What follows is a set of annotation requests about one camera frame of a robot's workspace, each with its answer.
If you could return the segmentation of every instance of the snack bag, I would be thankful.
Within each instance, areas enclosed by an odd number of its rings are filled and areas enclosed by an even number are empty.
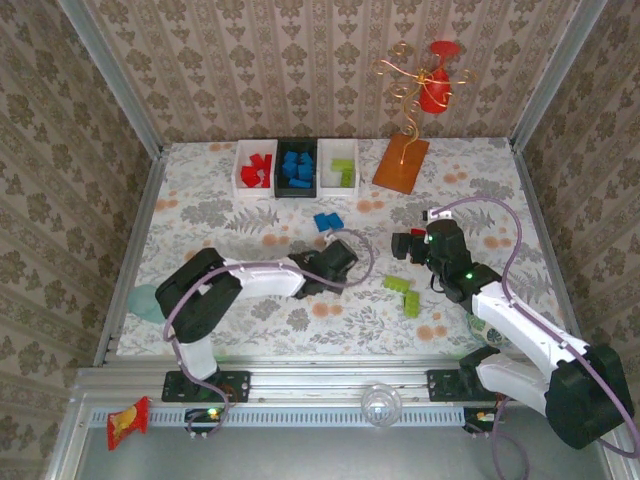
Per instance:
[[[142,397],[134,405],[107,417],[107,447],[115,450],[122,440],[135,430],[147,433],[149,425],[149,397]]]

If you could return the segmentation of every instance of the metal floor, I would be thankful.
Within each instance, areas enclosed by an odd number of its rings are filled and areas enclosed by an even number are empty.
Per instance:
[[[532,465],[530,480],[611,479],[593,445],[564,445],[537,413],[507,411],[505,432],[521,441]],[[503,471],[519,479],[522,462],[500,444]],[[232,479],[495,479],[490,441],[460,428],[226,428],[190,440],[180,428],[150,428],[108,452],[103,428],[89,431],[81,480]]]

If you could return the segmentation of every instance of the teal disc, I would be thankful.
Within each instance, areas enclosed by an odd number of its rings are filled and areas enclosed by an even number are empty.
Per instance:
[[[131,290],[127,297],[127,307],[131,313],[143,320],[159,325],[165,322],[160,304],[156,300],[156,287],[153,285],[139,285]]]

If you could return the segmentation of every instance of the black bin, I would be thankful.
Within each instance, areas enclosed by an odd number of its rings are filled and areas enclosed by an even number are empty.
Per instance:
[[[313,178],[311,188],[295,188],[289,186],[289,179],[282,171],[284,155],[295,152],[298,155],[308,153],[313,160]],[[276,198],[316,198],[316,181],[318,173],[318,141],[315,138],[285,138],[278,139],[276,152],[276,166],[274,171],[274,193]]]

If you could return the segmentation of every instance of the metal frame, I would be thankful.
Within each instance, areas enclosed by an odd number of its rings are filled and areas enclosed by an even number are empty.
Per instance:
[[[124,72],[118,66],[107,42],[105,41],[86,2],[78,0],[59,0],[60,6],[69,18],[80,40],[89,51],[93,62],[100,70],[109,89],[113,92],[120,108],[129,119],[138,138],[149,156],[156,159],[160,155],[162,140],[156,129],[145,115],[145,109],[138,100]]]
[[[551,237],[549,237],[549,231],[544,223],[544,217],[542,210],[540,209],[540,203],[538,202],[538,196],[533,188],[529,171],[524,161],[522,152],[513,152],[514,160],[516,163],[516,169],[522,182],[522,189],[524,196],[527,199],[527,204],[531,210],[531,218],[533,219],[533,226],[536,229],[538,240],[540,241],[540,248],[544,255],[544,260],[549,269],[549,277],[551,278],[551,284],[556,292],[558,298],[558,306],[562,309],[564,314],[565,329],[574,337],[582,338],[580,334],[580,327],[576,319],[576,314],[573,311],[571,300],[569,299],[569,293],[567,292],[567,286],[562,278],[562,272],[560,271],[560,265],[558,259],[553,251],[553,245],[551,243]]]
[[[511,135],[517,152],[524,150],[606,4],[607,0],[584,0],[576,7]]]
[[[387,383],[400,393],[403,406],[409,411],[424,407],[452,406],[431,403],[425,385],[425,370],[455,368],[455,360],[432,358],[382,363],[379,366],[344,367],[334,362],[325,366],[305,365],[286,367],[284,371],[272,366],[252,363],[233,364],[229,368],[253,370],[253,394],[249,403],[241,408],[260,409],[276,407],[304,407],[314,409],[344,409],[358,407],[364,390],[374,383]],[[75,478],[80,468],[89,423],[95,408],[126,408],[142,396],[149,396],[154,407],[184,407],[184,404],[165,404],[160,400],[164,375],[175,367],[170,362],[158,362],[154,366],[127,368],[89,368],[78,372],[72,390],[69,408],[60,427],[60,433],[52,454],[47,480]],[[456,404],[456,406],[488,407],[489,403]],[[210,407],[211,404],[189,404],[189,407]],[[630,448],[626,430],[618,428],[605,436],[614,445]],[[637,461],[630,461],[600,449],[601,463],[616,480],[637,480],[640,468]]]
[[[151,164],[147,183],[145,184],[144,192],[140,199],[138,213],[136,214],[136,219],[131,229],[131,237],[129,238],[127,251],[125,252],[122,267],[118,274],[118,280],[113,290],[113,296],[111,297],[111,303],[107,311],[98,349],[93,359],[94,367],[101,366],[104,363],[111,339],[119,334],[122,319],[127,312],[127,294],[136,280],[144,244],[147,240],[149,226],[151,225],[153,209],[156,199],[158,198],[158,192],[162,186],[167,157],[168,153],[163,152],[160,158]]]
[[[97,407],[91,410],[89,428],[105,428],[109,415],[119,413],[122,407]],[[191,407],[155,407],[149,408],[149,427],[187,428],[211,427],[207,421],[195,419],[191,425],[188,415]],[[400,418],[392,427],[463,427],[465,425],[464,407],[429,406],[404,408]],[[372,428],[362,408],[350,407],[262,407],[257,405],[233,407],[224,420],[225,428],[309,428],[309,427],[347,427]]]

